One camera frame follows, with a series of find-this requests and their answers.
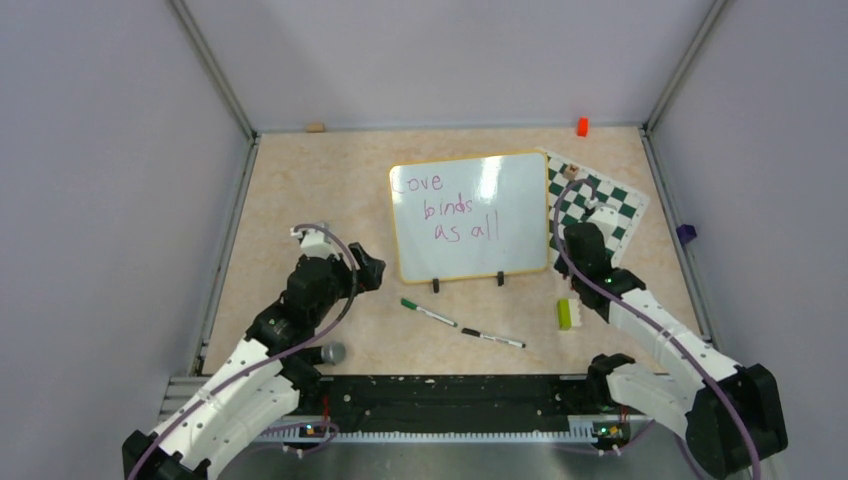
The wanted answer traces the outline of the yellow framed whiteboard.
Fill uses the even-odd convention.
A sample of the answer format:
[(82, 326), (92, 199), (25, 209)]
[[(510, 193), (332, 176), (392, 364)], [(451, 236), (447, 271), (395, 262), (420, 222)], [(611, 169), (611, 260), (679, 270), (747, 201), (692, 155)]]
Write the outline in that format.
[(398, 164), (388, 181), (403, 282), (547, 267), (548, 158), (541, 151)]

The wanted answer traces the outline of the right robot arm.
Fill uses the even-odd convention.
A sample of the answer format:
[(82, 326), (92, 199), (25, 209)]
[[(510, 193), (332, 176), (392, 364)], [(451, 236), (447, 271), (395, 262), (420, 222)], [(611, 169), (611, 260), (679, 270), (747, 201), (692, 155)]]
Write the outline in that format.
[(587, 373), (594, 409), (621, 404), (648, 415), (716, 479), (753, 471), (787, 448), (777, 381), (766, 367), (740, 364), (677, 320), (641, 279), (612, 265), (596, 224), (569, 225), (554, 241), (555, 268), (570, 277), (580, 303), (636, 340), (670, 376), (664, 381), (625, 354), (601, 354)]

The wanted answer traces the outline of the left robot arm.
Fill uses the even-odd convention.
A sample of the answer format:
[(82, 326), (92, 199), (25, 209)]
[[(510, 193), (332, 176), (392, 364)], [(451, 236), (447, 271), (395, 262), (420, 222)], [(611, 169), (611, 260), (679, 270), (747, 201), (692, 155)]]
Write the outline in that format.
[(256, 437), (292, 413), (319, 404), (319, 372), (306, 350), (336, 305), (380, 288), (384, 261), (358, 243), (320, 239), (303, 253), (279, 298), (262, 310), (223, 366), (149, 433), (122, 445), (127, 479), (216, 479)]

